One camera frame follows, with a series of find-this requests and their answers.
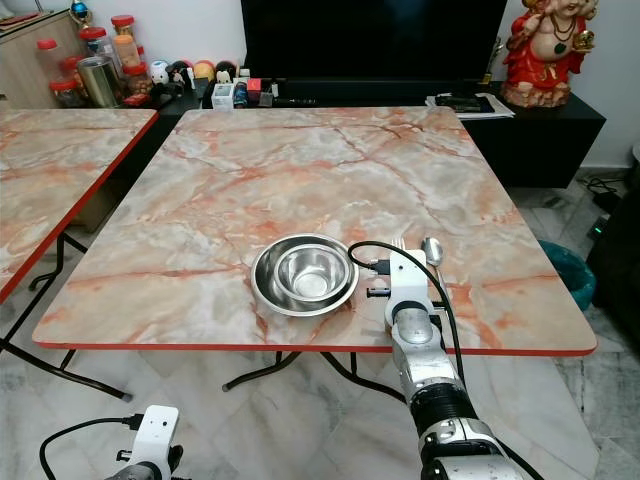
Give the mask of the black white plush toy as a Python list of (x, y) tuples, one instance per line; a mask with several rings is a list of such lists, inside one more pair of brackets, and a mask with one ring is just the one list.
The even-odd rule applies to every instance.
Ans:
[(166, 68), (169, 81), (183, 88), (183, 91), (195, 91), (195, 82), (193, 82), (193, 69), (187, 61), (173, 61)]

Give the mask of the low red lid jar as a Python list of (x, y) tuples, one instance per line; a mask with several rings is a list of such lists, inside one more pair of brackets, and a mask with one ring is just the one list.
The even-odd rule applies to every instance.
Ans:
[(84, 100), (78, 91), (78, 84), (73, 79), (61, 79), (49, 84), (51, 95), (59, 108), (83, 108)]

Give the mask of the small white box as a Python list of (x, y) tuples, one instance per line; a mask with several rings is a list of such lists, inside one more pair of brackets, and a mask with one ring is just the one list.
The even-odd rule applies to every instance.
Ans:
[(216, 111), (232, 111), (234, 108), (236, 108), (236, 84), (215, 84), (210, 92), (209, 109)]

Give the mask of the white round toy figure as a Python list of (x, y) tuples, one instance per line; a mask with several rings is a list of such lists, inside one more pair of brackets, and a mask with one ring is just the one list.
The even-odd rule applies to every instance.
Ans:
[(160, 95), (160, 93), (168, 92), (170, 83), (170, 74), (168, 72), (169, 64), (163, 60), (154, 60), (148, 64), (148, 73), (150, 73), (152, 84), (152, 95)]

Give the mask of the large steel dish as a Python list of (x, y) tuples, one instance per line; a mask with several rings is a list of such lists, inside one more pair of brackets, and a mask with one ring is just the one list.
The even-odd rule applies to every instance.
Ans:
[[(343, 253), (349, 262), (351, 262), (353, 268), (352, 278), (349, 280), (346, 288), (344, 288), (342, 292), (334, 294), (329, 300), (319, 302), (300, 302), (285, 296), (282, 289), (276, 287), (274, 274), (270, 273), (270, 269), (273, 268), (276, 260), (279, 259), (282, 253), (291, 247), (298, 246), (298, 244), (328, 244), (328, 246), (335, 248), (339, 253)], [(255, 262), (253, 262), (251, 282), (257, 300), (264, 302), (270, 310), (292, 317), (311, 317), (329, 314), (330, 311), (342, 306), (343, 303), (352, 296), (358, 283), (358, 269), (351, 259), (349, 259), (346, 246), (337, 241), (337, 239), (320, 236), (320, 234), (296, 234), (296, 236), (284, 237), (270, 244), (270, 246), (266, 247), (265, 250), (256, 257)]]

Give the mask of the wide clear red lid jar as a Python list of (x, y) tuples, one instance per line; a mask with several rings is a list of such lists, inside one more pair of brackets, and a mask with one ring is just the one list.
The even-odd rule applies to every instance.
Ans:
[(93, 56), (99, 56), (99, 58), (105, 58), (110, 60), (111, 54), (111, 41), (108, 37), (108, 32), (102, 27), (84, 27), (79, 29), (78, 36), (84, 41), (86, 49)]

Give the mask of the orange snack red lid jar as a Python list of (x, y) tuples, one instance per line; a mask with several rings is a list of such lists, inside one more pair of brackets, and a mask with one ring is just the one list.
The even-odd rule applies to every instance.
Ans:
[(111, 24), (115, 29), (116, 55), (123, 67), (136, 67), (141, 65), (142, 60), (136, 45), (136, 37), (134, 37), (134, 18), (133, 15), (114, 15), (110, 18)]

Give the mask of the slim red lid jar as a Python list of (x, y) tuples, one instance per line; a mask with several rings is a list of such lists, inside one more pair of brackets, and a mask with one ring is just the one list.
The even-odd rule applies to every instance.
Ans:
[(60, 60), (61, 54), (58, 50), (58, 42), (55, 38), (40, 38), (36, 44), (38, 64), (41, 65), (47, 82), (58, 83), (63, 82), (65, 76), (61, 72)]

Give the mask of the light wooden drawer cabinet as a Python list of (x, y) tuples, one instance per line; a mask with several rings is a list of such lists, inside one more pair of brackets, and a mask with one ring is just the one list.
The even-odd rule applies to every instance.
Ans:
[(47, 77), (37, 55), (37, 42), (52, 38), (58, 47), (55, 59), (84, 55), (84, 44), (68, 9), (45, 12), (24, 22), (1, 27), (1, 101), (10, 109), (54, 109), (58, 104), (49, 90)]

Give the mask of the small dark red lid jar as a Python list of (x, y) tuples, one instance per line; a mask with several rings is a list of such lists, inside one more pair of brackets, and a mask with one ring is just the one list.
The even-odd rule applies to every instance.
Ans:
[(125, 82), (125, 95), (150, 95), (152, 81), (145, 64), (125, 64), (122, 68)]

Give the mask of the black device green light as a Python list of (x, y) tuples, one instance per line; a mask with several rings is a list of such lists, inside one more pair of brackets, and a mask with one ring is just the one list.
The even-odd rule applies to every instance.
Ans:
[(588, 264), (596, 278), (594, 302), (640, 342), (640, 180), (614, 207)]

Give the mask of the red gold deity statue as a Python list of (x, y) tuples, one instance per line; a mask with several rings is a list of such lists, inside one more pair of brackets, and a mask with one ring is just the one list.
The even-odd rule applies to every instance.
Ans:
[(559, 108), (570, 100), (570, 76), (594, 49), (588, 22), (599, 0), (521, 0), (526, 13), (507, 40), (502, 97), (513, 108)]

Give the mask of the black mouse plush toy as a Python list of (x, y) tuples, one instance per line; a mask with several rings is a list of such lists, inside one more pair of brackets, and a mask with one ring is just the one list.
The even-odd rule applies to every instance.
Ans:
[(215, 65), (215, 83), (216, 84), (234, 84), (238, 81), (241, 69), (234, 64), (233, 61), (219, 61)]

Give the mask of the marble top folding table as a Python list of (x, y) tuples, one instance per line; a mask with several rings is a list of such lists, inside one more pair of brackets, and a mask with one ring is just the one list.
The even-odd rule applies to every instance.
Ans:
[(151, 109), (5, 110), (0, 142), (0, 301), (22, 283), (46, 248), (55, 248), (55, 268), (38, 276), (36, 294), (10, 328), (0, 328), (0, 346), (27, 364), (108, 396), (131, 394), (69, 372), (69, 349), (58, 366), (14, 346), (13, 338), (64, 269), (64, 248), (84, 252), (65, 228), (123, 157), (155, 123)]
[(317, 317), (253, 292), (270, 243), (442, 242), (468, 355), (590, 355), (598, 339), (515, 202), (445, 108), (193, 110), (180, 118), (32, 332), (50, 349), (387, 353), (364, 271)]

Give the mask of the black television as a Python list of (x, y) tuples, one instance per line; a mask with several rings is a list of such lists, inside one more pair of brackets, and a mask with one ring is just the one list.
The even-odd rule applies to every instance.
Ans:
[(247, 67), (268, 78), (476, 81), (507, 0), (239, 0)]

